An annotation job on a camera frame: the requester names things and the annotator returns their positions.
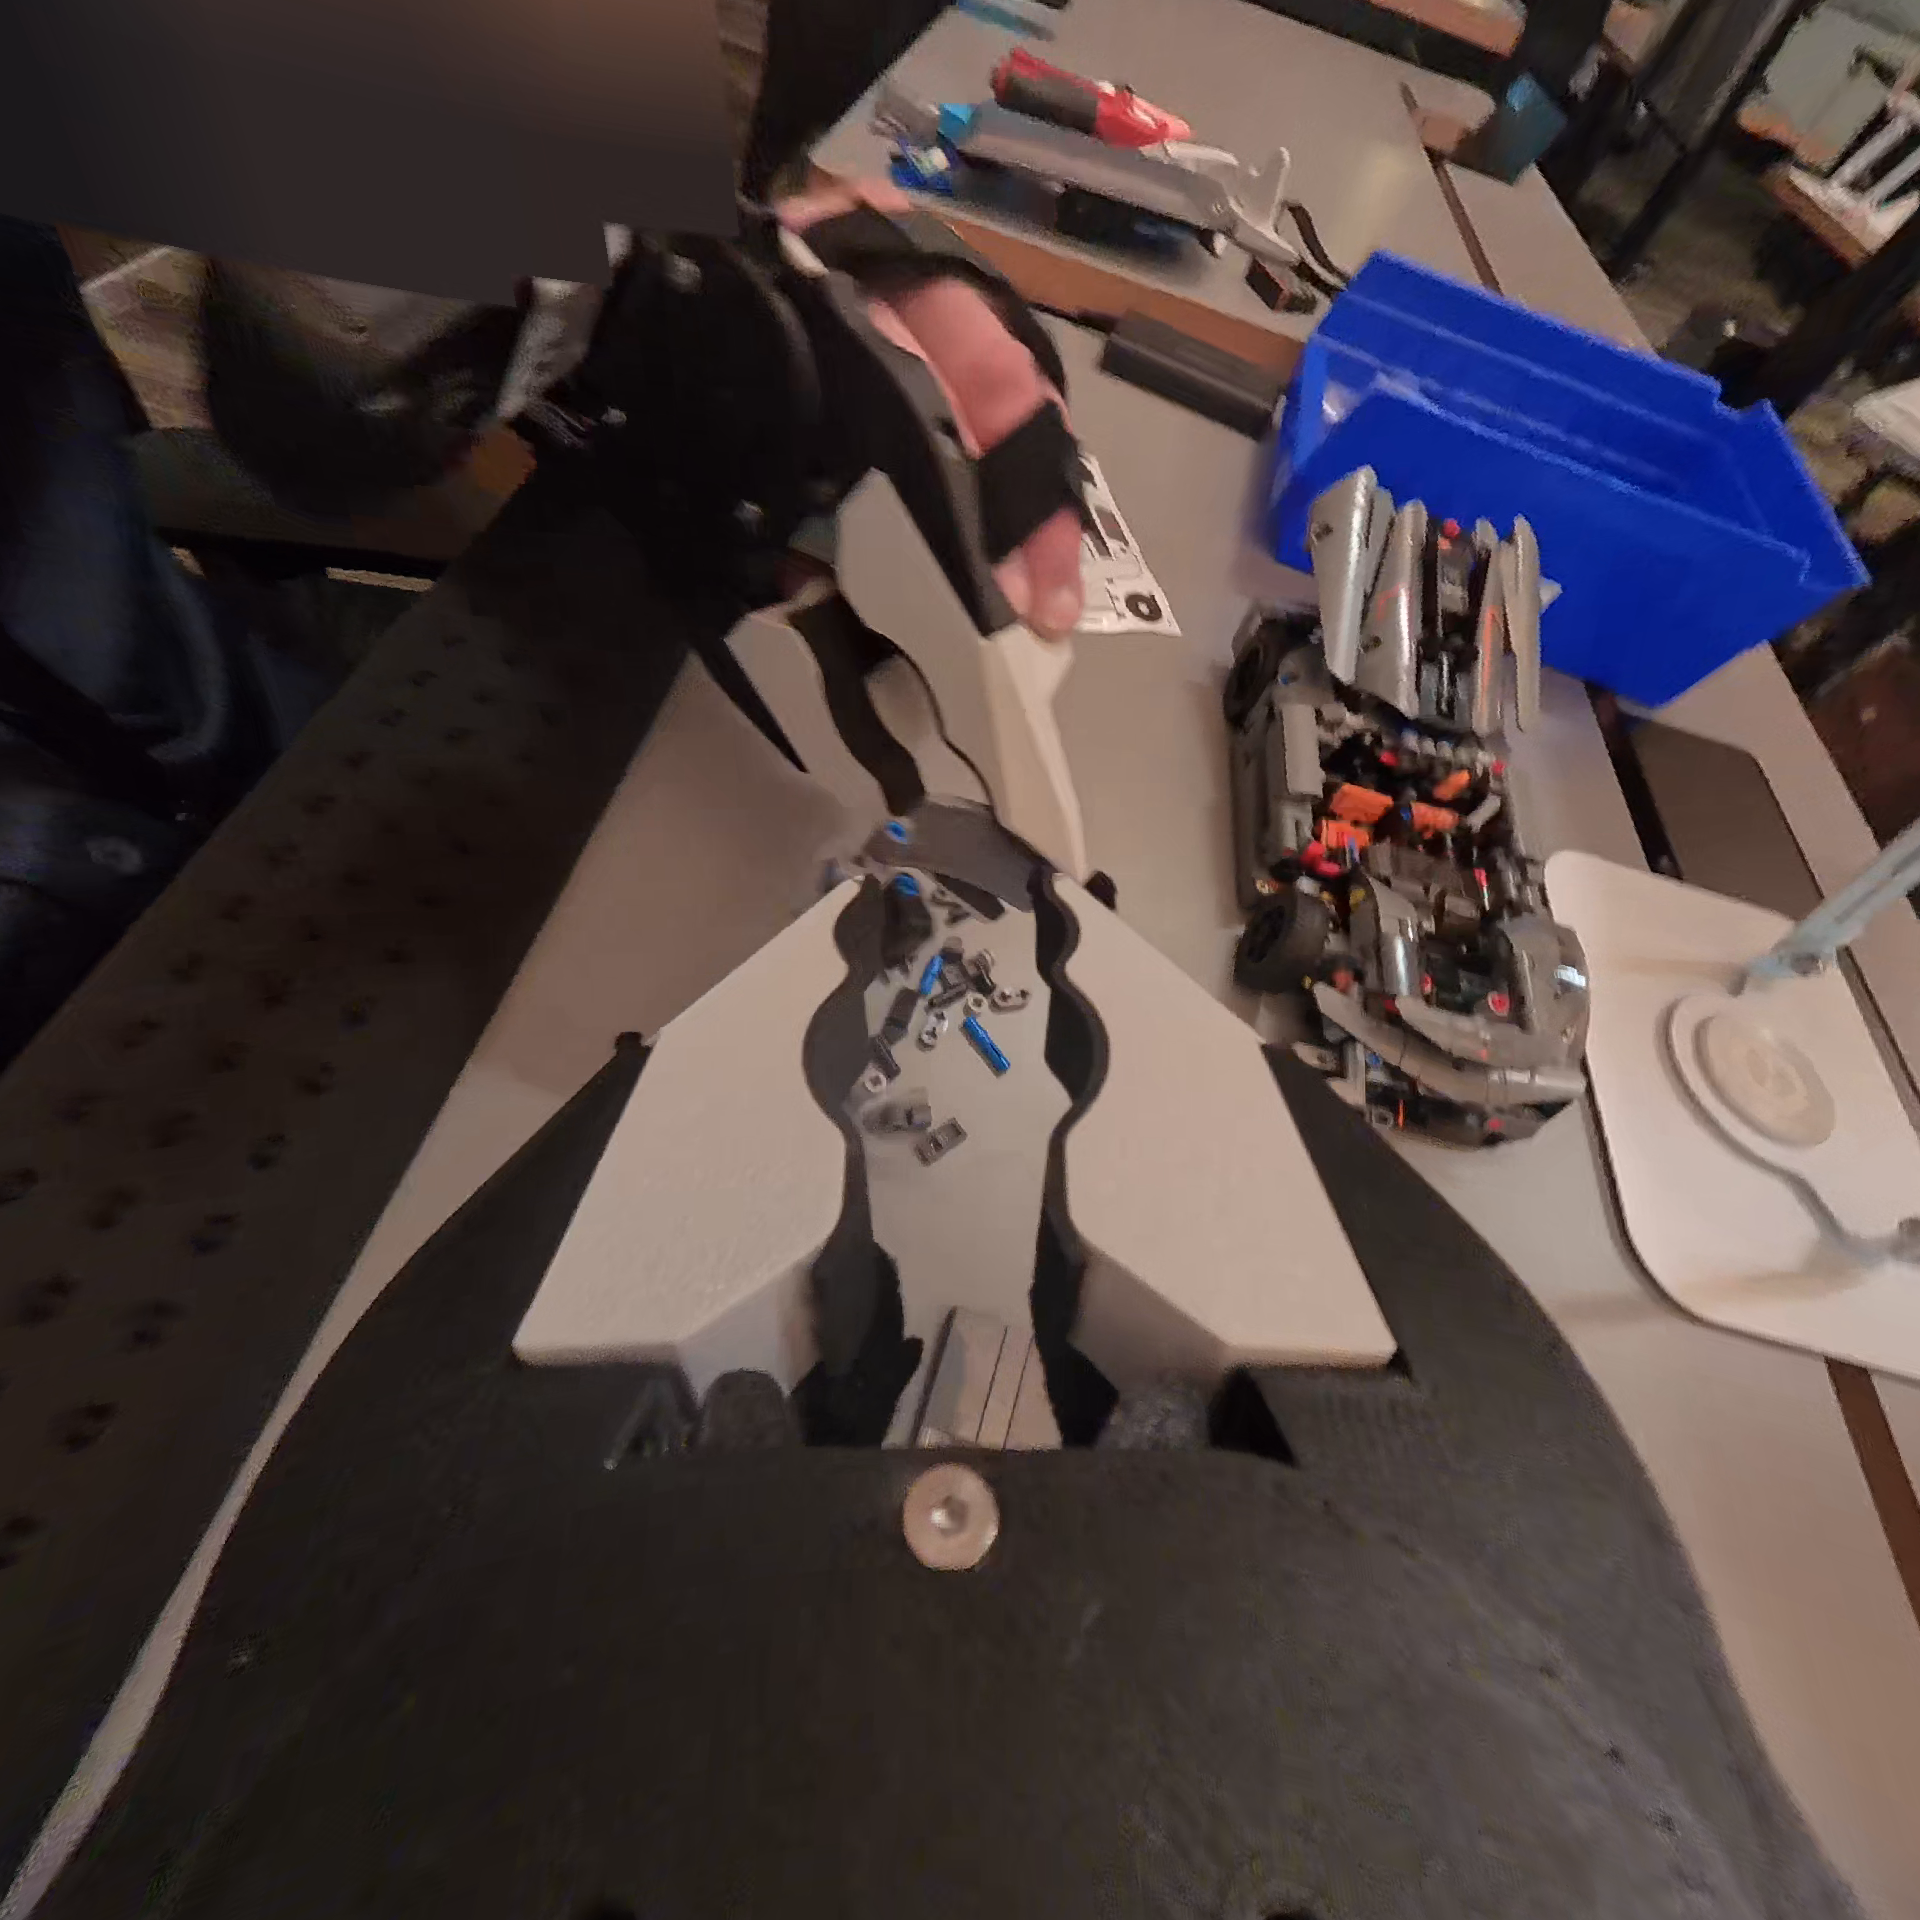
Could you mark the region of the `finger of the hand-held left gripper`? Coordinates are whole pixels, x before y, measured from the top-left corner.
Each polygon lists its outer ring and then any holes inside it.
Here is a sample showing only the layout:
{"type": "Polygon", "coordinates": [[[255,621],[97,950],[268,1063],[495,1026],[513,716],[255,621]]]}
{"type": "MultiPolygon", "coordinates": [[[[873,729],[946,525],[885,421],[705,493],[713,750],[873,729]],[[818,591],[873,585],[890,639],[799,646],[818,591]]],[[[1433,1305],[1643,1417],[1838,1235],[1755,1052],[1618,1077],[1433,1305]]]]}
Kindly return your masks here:
{"type": "Polygon", "coordinates": [[[727,650],[791,763],[852,817],[904,818],[923,805],[921,766],[870,686],[876,668],[901,655],[841,591],[801,591],[754,611],[727,650]]]}
{"type": "Polygon", "coordinates": [[[836,585],[904,659],[876,670],[876,713],[925,796],[978,805],[1067,875],[1088,874],[1060,696],[1073,644],[1005,616],[980,633],[895,487],[868,476],[836,514],[836,585]]]}

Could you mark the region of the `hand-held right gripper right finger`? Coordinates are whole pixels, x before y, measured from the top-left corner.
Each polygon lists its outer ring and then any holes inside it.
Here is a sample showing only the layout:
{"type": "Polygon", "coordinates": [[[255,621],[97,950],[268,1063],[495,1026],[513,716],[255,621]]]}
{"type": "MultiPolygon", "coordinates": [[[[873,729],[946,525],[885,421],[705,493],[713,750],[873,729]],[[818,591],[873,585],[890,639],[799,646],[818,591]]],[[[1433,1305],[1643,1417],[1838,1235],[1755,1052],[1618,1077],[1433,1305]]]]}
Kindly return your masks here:
{"type": "Polygon", "coordinates": [[[1124,1404],[1233,1378],[1387,1378],[1401,1344],[1256,1030],[1084,883],[1032,880],[1045,1146],[1030,1290],[1065,1448],[1124,1404]]]}

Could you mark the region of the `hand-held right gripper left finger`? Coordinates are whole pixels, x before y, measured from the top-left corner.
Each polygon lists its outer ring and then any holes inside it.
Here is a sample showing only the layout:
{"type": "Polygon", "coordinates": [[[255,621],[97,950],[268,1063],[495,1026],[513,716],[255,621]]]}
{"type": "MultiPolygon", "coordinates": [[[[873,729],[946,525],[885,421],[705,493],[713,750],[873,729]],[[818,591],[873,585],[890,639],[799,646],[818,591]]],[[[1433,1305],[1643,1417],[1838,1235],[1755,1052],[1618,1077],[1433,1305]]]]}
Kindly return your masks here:
{"type": "Polygon", "coordinates": [[[817,1444],[885,1442],[923,1347],[852,1115],[885,888],[849,879],[659,1030],[513,1352],[771,1378],[817,1444]]]}

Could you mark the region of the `dark grey lego fender assembly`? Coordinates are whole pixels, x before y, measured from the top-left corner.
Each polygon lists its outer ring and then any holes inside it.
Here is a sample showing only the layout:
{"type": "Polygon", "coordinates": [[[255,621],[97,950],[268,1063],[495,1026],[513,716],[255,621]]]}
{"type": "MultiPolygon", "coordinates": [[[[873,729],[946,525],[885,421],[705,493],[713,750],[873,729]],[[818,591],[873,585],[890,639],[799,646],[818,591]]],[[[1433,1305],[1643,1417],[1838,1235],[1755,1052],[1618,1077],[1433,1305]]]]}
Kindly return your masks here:
{"type": "Polygon", "coordinates": [[[1053,987],[1069,977],[1067,966],[1082,940],[1082,910],[1069,904],[1069,885],[1087,888],[1092,867],[1084,849],[1042,851],[987,805],[925,800],[901,818],[878,822],[862,856],[864,867],[853,864],[841,885],[782,931],[796,940],[796,952],[823,966],[847,963],[857,981],[925,957],[941,927],[917,927],[916,908],[889,906],[893,879],[917,875],[941,880],[951,894],[966,883],[999,908],[1034,912],[1045,982],[1053,987]]]}

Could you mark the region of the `grey lego car model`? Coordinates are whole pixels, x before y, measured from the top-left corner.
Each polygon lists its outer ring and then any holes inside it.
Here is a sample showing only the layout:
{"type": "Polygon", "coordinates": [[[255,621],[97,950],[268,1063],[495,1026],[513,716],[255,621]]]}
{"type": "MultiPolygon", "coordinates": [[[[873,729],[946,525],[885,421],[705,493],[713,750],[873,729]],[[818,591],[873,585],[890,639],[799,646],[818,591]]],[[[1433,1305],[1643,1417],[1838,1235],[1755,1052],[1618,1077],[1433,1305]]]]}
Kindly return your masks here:
{"type": "Polygon", "coordinates": [[[1309,509],[1314,608],[1249,607],[1220,708],[1234,982],[1380,1131],[1536,1135],[1585,1086],[1585,956],[1549,912],[1507,752],[1556,586],[1525,518],[1438,518],[1356,468],[1309,509]]]}

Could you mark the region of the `lego sticker sheet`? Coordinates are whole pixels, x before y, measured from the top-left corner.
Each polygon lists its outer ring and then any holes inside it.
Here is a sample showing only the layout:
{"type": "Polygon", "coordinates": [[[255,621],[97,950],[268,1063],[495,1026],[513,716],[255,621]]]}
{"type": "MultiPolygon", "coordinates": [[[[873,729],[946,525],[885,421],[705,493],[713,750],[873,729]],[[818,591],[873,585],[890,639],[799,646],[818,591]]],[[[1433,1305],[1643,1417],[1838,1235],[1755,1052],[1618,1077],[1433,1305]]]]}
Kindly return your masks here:
{"type": "Polygon", "coordinates": [[[1180,635],[1165,588],[1124,519],[1098,461],[1078,452],[1084,608],[1076,635],[1180,635]]]}

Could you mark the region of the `cluster of small lego connectors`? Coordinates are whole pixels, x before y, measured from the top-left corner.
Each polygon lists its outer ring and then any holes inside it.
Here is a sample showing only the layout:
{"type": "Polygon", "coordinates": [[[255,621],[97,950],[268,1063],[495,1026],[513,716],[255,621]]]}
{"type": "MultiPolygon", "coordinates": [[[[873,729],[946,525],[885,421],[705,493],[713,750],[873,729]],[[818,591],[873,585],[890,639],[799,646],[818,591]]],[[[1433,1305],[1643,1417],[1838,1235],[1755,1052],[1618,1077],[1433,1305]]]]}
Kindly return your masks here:
{"type": "Polygon", "coordinates": [[[1034,957],[1001,927],[941,927],[867,995],[849,1112],[868,1149],[933,1171],[1016,1124],[1042,1047],[1034,957]]]}

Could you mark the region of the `person's left hand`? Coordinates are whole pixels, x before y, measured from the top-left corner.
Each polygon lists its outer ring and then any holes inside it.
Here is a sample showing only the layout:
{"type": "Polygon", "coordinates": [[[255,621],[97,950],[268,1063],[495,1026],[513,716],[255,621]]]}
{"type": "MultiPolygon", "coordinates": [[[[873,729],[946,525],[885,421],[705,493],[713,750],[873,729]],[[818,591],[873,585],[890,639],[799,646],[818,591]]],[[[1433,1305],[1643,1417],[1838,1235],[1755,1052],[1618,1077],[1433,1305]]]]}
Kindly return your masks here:
{"type": "Polygon", "coordinates": [[[1084,481],[1057,364],[1009,289],[947,238],[912,233],[890,184],[823,184],[774,204],[823,277],[810,289],[829,400],[858,419],[916,534],[978,633],[1011,624],[1060,640],[1084,616],[1084,481]]]}

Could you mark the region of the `black rectangular block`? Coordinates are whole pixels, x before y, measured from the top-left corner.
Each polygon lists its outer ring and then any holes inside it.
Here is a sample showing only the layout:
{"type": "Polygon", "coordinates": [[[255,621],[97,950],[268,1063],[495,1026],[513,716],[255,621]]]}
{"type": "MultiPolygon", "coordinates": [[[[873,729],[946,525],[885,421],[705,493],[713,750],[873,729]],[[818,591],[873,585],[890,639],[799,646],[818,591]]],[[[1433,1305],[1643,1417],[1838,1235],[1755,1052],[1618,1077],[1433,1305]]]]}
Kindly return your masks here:
{"type": "Polygon", "coordinates": [[[1107,329],[1098,367],[1129,388],[1255,442],[1271,430],[1285,405],[1286,381],[1280,371],[1139,312],[1120,315],[1107,329]]]}

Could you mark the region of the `black office chair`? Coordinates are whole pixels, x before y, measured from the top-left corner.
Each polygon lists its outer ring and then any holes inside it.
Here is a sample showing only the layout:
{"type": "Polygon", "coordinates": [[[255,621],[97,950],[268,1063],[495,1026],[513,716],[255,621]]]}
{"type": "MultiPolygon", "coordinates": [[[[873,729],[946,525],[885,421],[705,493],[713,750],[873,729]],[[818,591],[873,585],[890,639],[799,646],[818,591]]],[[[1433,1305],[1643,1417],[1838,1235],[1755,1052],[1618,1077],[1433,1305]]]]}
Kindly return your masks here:
{"type": "Polygon", "coordinates": [[[738,186],[754,201],[947,2],[717,2],[738,186]]]}

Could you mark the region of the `grey flat device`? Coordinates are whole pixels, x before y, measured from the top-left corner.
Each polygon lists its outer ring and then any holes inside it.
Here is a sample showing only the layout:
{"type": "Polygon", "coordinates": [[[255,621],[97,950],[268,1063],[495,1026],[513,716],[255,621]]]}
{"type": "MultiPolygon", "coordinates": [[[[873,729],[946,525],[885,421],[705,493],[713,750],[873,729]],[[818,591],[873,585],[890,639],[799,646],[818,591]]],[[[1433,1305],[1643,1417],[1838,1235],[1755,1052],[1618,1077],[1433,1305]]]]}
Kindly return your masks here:
{"type": "Polygon", "coordinates": [[[1189,164],[1203,147],[1189,142],[1120,150],[999,108],[993,96],[937,103],[895,85],[876,91],[870,124],[912,194],[1102,246],[1230,246],[1214,228],[1214,186],[1189,164]]]}

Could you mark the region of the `red and black tool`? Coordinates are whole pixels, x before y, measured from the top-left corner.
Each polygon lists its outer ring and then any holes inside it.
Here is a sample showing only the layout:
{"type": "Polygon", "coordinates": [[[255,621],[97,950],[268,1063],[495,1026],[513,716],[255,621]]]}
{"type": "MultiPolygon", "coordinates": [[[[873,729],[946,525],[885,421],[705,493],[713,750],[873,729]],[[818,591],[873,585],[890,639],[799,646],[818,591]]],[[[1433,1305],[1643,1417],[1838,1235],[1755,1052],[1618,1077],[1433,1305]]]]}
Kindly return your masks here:
{"type": "Polygon", "coordinates": [[[1150,103],[1131,86],[1072,75],[1022,46],[993,68],[993,98],[999,108],[1120,150],[1161,148],[1193,134],[1183,116],[1150,103]]]}

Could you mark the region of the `white plastic object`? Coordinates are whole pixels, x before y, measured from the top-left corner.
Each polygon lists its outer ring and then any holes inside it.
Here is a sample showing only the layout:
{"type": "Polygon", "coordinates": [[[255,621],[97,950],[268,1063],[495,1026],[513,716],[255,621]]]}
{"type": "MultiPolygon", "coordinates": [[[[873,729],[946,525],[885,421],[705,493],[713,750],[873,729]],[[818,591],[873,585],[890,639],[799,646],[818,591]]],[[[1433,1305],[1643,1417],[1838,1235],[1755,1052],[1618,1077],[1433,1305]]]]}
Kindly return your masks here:
{"type": "Polygon", "coordinates": [[[1264,160],[1245,160],[1220,148],[1196,148],[1189,164],[1214,186],[1214,228],[1251,259],[1271,270],[1295,270],[1303,262],[1286,226],[1292,150],[1275,148],[1264,160]]]}

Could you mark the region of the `blue plastic bin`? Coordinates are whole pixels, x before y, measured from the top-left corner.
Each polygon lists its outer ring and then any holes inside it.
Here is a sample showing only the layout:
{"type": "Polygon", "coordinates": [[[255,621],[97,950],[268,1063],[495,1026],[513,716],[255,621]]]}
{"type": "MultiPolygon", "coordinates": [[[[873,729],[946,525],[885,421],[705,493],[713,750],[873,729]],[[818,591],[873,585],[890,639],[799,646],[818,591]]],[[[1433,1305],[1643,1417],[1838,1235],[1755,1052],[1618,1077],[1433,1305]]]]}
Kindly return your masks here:
{"type": "Polygon", "coordinates": [[[1558,597],[1543,664],[1665,708],[1867,572],[1785,424],[1715,381],[1374,253],[1301,347],[1262,539],[1309,570],[1309,508],[1356,468],[1438,518],[1525,518],[1558,597]]]}

